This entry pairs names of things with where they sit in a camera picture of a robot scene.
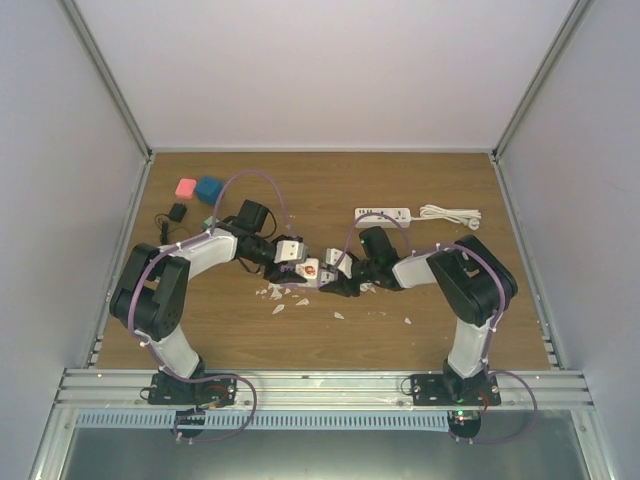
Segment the wooden tabletop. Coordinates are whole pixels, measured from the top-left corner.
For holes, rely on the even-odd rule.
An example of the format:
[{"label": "wooden tabletop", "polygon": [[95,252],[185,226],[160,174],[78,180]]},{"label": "wooden tabletop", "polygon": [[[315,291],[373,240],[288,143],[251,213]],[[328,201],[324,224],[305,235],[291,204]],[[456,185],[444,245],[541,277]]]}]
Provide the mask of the wooden tabletop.
[{"label": "wooden tabletop", "polygon": [[[183,178],[209,175],[226,181],[237,172],[259,169],[276,180],[310,255],[343,248],[356,207],[421,205],[478,208],[478,238],[514,274],[520,293],[500,323],[490,354],[493,367],[548,369],[542,334],[493,168],[481,154],[407,153],[182,153],[159,154],[138,213],[131,246],[159,244],[154,216],[167,213]],[[284,233],[281,208],[264,178],[239,178],[224,197],[220,217],[237,213],[244,199],[273,210]],[[197,199],[186,201],[181,226],[190,234],[211,215]],[[408,254],[397,230],[387,230],[400,255]],[[171,241],[188,238],[180,229]],[[443,220],[413,222],[416,249],[453,242],[470,231]],[[362,257],[354,234],[350,245]],[[402,292],[377,289],[358,298],[292,291],[281,300],[260,292],[261,275],[238,262],[212,268],[189,284],[181,325],[208,368],[246,369],[440,369],[451,350],[455,317],[437,285]],[[296,306],[302,299],[306,306]],[[283,311],[272,314],[274,308]],[[336,318],[335,313],[344,319]],[[153,360],[110,319],[99,355],[101,368],[150,368]]]}]

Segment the blue cube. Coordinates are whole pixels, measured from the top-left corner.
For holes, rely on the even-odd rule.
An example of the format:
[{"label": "blue cube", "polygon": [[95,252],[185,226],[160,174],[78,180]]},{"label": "blue cube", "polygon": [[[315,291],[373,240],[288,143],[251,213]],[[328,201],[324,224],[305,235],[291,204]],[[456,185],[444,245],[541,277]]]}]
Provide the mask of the blue cube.
[{"label": "blue cube", "polygon": [[202,177],[196,185],[196,197],[211,206],[216,204],[222,191],[222,182],[212,177]]}]

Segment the coiled white cable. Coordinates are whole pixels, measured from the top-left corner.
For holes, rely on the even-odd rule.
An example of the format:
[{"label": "coiled white cable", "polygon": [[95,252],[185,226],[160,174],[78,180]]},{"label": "coiled white cable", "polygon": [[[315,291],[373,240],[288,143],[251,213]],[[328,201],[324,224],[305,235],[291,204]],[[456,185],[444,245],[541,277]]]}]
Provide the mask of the coiled white cable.
[{"label": "coiled white cable", "polygon": [[480,227],[482,214],[480,210],[446,209],[436,205],[425,205],[420,207],[420,216],[411,217],[411,220],[448,220],[453,223],[460,223],[471,230]]}]

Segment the mounting plate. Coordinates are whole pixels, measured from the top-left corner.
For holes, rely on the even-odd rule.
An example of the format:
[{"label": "mounting plate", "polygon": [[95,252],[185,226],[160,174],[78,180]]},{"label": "mounting plate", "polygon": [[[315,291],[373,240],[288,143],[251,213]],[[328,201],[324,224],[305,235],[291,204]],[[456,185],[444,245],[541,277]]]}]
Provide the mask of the mounting plate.
[{"label": "mounting plate", "polygon": [[[411,375],[411,397],[413,404],[420,407],[461,407],[472,406],[482,407],[484,405],[483,398],[479,394],[466,395],[461,402],[451,400],[444,383],[441,373],[433,374],[415,374]],[[496,378],[492,378],[491,382],[484,382],[479,391],[483,392],[487,397],[489,406],[495,407],[502,403],[500,392],[494,393],[492,389],[498,386]]]}]

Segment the ventilation grille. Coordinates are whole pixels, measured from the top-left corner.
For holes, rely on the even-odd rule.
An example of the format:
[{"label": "ventilation grille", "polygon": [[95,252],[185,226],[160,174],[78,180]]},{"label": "ventilation grille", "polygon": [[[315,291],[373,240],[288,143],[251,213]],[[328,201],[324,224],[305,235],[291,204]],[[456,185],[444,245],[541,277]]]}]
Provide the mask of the ventilation grille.
[{"label": "ventilation grille", "polygon": [[[247,412],[207,412],[204,425],[181,428],[238,428]],[[172,428],[173,410],[84,410],[76,423],[80,428]],[[257,412],[252,430],[430,430],[449,429],[446,412]]]}]

